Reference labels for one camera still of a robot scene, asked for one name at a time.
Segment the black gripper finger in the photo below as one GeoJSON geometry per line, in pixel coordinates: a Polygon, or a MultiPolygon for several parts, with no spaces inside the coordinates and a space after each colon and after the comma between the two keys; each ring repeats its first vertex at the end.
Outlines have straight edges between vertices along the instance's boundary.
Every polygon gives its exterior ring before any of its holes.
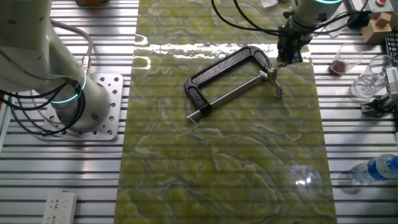
{"type": "Polygon", "coordinates": [[[288,45],[278,45],[278,56],[277,60],[279,62],[289,62],[289,46],[288,45]]]}
{"type": "Polygon", "coordinates": [[[290,58],[289,63],[301,63],[302,62],[302,55],[301,55],[301,48],[294,46],[290,51],[290,58]]]}

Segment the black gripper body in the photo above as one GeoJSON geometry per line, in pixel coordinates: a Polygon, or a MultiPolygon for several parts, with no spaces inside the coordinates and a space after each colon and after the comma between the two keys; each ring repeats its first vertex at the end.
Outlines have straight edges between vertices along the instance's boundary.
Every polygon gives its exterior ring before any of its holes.
{"type": "Polygon", "coordinates": [[[279,37],[277,41],[277,48],[279,50],[297,50],[310,43],[313,39],[313,34],[302,34],[301,30],[295,30],[294,27],[287,22],[283,26],[278,27],[279,37]]]}

